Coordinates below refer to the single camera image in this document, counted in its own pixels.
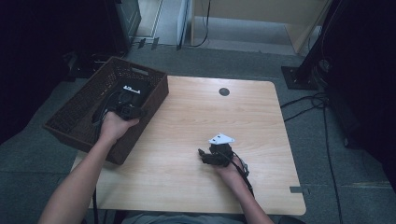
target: black object in hand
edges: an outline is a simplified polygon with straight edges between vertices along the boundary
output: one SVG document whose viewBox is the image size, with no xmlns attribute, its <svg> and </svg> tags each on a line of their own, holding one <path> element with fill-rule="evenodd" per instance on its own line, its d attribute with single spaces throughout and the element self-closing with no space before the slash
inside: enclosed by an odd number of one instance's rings
<svg viewBox="0 0 396 224">
<path fill-rule="evenodd" d="M 233 150 L 229 144 L 211 144 L 209 150 L 211 152 L 210 154 L 205 153 L 201 149 L 198 149 L 198 153 L 201 156 L 203 163 L 211 165 L 222 165 L 226 167 L 233 159 Z"/>
<path fill-rule="evenodd" d="M 122 78 L 107 94 L 92 116 L 92 123 L 102 121 L 108 111 L 115 112 L 124 120 L 141 119 L 147 111 L 140 106 L 145 102 L 150 92 L 149 82 L 141 79 Z"/>
</svg>

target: gray carpet floor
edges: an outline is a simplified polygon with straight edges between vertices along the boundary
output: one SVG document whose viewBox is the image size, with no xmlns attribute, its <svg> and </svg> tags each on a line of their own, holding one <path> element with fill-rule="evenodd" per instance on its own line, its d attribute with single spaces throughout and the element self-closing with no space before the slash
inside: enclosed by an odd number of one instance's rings
<svg viewBox="0 0 396 224">
<path fill-rule="evenodd" d="M 299 66 L 304 58 L 220 49 L 135 46 L 126 60 L 172 76 L 265 80 L 276 85 L 281 104 L 316 91 L 288 90 L 280 66 Z M 51 193 L 69 173 L 77 151 L 58 142 L 42 125 L 86 82 L 63 82 L 37 110 L 27 127 L 0 146 L 0 222 L 36 223 Z M 282 110 L 289 118 L 310 107 L 300 102 Z M 396 195 L 381 165 L 360 149 L 344 147 L 344 136 L 331 108 L 326 109 L 329 144 L 344 223 L 396 223 Z M 306 223 L 339 223 L 326 151 L 322 110 L 286 122 L 291 151 L 304 190 Z M 111 223 L 114 211 L 108 211 Z M 279 216 L 272 215 L 277 222 Z M 92 211 L 87 214 L 92 223 Z"/>
</svg>

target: small white object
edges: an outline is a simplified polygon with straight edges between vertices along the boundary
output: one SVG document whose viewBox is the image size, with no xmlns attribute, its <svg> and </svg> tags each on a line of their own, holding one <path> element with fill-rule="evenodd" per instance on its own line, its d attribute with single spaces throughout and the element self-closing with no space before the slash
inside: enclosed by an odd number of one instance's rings
<svg viewBox="0 0 396 224">
<path fill-rule="evenodd" d="M 219 133 L 218 135 L 216 135 L 212 139 L 210 139 L 209 143 L 213 144 L 213 145 L 220 145 L 220 144 L 232 143 L 234 141 L 235 141 L 235 139 L 233 139 L 223 133 Z"/>
<path fill-rule="evenodd" d="M 134 93 L 140 94 L 140 91 L 136 91 L 136 90 L 132 89 L 132 88 L 129 87 L 129 86 L 124 86 L 123 88 L 124 88 L 126 91 L 132 91 L 132 92 L 134 92 Z"/>
</svg>

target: white label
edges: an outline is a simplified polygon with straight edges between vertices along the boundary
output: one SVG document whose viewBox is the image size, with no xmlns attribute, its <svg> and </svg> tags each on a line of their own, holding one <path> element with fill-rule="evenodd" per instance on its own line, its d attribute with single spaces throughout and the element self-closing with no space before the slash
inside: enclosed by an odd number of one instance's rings
<svg viewBox="0 0 396 224">
<path fill-rule="evenodd" d="M 132 88 L 129 87 L 129 86 L 124 86 L 124 89 L 125 89 L 126 91 L 132 91 L 132 92 L 134 92 L 134 93 L 140 94 L 140 91 L 136 91 L 136 90 L 132 89 Z"/>
</svg>

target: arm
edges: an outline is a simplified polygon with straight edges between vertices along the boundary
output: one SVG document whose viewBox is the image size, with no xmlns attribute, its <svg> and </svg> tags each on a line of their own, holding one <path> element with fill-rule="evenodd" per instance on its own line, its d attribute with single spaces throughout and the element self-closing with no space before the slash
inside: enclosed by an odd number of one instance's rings
<svg viewBox="0 0 396 224">
<path fill-rule="evenodd" d="M 233 158 L 233 162 L 235 162 L 239 167 L 242 167 L 241 162 L 236 157 Z M 274 224 L 251 195 L 244 179 L 231 163 L 227 167 L 214 167 L 241 204 L 247 223 Z"/>
<path fill-rule="evenodd" d="M 101 135 L 88 155 L 49 198 L 38 223 L 80 223 L 90 205 L 108 151 L 138 119 L 124 121 L 108 112 Z"/>
</svg>

